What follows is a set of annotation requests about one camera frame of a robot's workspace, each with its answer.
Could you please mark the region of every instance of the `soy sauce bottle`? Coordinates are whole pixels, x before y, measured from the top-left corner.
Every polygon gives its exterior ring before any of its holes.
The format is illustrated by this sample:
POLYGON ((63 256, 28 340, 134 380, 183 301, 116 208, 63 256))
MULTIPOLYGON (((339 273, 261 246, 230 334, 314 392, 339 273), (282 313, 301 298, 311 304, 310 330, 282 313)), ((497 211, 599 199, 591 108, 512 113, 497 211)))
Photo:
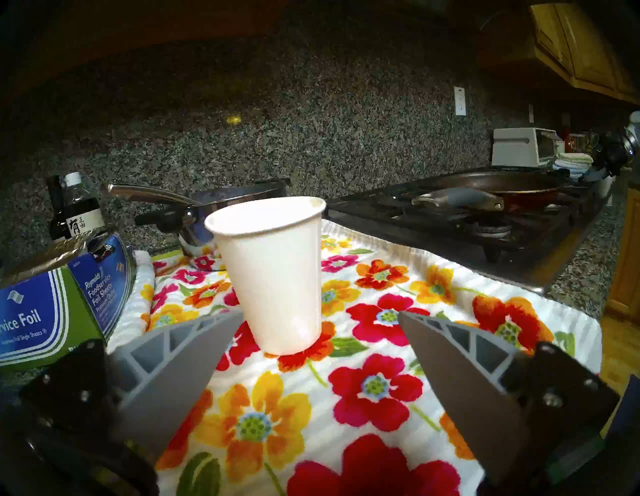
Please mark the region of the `soy sauce bottle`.
POLYGON ((79 172, 65 176, 64 215, 71 236, 77 236, 104 225, 98 200, 83 184, 79 172))
POLYGON ((62 211, 65 206, 65 201, 62 197, 59 175, 52 175, 47 178, 47 189, 49 190, 51 206, 53 207, 53 219, 49 222, 49 235, 53 243, 56 244, 71 238, 67 227, 67 219, 62 211))

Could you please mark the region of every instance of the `screw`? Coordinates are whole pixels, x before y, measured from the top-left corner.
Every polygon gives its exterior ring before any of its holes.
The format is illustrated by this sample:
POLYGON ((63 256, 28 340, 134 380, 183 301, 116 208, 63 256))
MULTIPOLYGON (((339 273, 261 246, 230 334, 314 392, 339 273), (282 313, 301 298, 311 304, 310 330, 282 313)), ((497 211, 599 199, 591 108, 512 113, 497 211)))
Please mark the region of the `screw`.
POLYGON ((545 405, 550 406, 551 408, 562 408, 563 405, 562 398, 551 391, 547 391, 545 393, 542 397, 542 401, 545 402, 545 405))
POLYGON ((585 386, 587 386, 588 389, 591 389, 592 391, 597 391, 598 390, 598 383, 596 381, 594 381, 593 379, 587 379, 584 381, 583 383, 585 386))

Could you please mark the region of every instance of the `granite countertop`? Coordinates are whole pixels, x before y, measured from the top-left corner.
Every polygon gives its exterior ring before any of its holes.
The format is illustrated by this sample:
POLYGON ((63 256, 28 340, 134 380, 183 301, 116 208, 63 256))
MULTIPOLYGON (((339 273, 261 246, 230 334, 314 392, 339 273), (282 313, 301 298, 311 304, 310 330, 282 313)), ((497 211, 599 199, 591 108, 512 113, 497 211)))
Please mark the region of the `granite countertop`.
POLYGON ((602 207, 587 238, 545 294, 600 320, 616 272, 633 173, 623 171, 612 185, 611 205, 602 207))

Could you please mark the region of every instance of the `stainless steel saucepan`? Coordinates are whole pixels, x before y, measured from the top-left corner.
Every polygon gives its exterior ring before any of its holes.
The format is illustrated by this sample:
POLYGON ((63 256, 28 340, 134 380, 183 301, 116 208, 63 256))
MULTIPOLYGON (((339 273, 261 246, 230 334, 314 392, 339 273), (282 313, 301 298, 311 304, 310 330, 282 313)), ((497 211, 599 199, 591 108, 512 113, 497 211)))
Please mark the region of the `stainless steel saucepan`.
POLYGON ((289 179, 268 179, 251 186, 201 191, 192 197, 127 184, 103 184, 100 190, 104 196, 115 196, 127 202, 169 205, 162 210, 137 215, 136 225, 155 224, 161 232, 179 234, 188 245, 203 246, 213 239, 204 226, 204 219, 210 213, 238 203, 287 196, 287 185, 290 184, 289 179))

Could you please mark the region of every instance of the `frying pan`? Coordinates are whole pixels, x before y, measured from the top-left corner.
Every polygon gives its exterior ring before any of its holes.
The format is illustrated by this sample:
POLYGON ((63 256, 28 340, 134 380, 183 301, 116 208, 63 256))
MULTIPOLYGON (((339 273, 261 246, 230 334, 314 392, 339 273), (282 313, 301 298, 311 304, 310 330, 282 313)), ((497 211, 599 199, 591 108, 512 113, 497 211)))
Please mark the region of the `frying pan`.
POLYGON ((567 181, 538 171, 489 170, 464 172, 428 181, 434 191, 412 200, 439 208, 470 207, 486 211, 543 209, 556 201, 567 181))

